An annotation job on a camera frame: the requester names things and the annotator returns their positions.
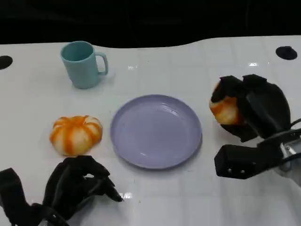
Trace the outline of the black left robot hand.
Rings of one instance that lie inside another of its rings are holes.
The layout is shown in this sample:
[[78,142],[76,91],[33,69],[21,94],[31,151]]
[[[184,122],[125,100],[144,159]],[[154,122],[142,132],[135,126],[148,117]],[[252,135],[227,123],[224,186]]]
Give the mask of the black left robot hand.
[[106,195],[115,202],[122,202],[109,175],[90,155],[65,158],[47,182],[43,205],[69,220],[91,197]]

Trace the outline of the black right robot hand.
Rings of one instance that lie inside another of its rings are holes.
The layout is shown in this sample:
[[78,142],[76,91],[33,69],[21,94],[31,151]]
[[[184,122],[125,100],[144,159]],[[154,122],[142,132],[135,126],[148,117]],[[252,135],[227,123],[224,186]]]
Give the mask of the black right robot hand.
[[291,128],[291,113],[282,89],[256,74],[220,77],[209,108],[229,133],[246,142],[267,139]]

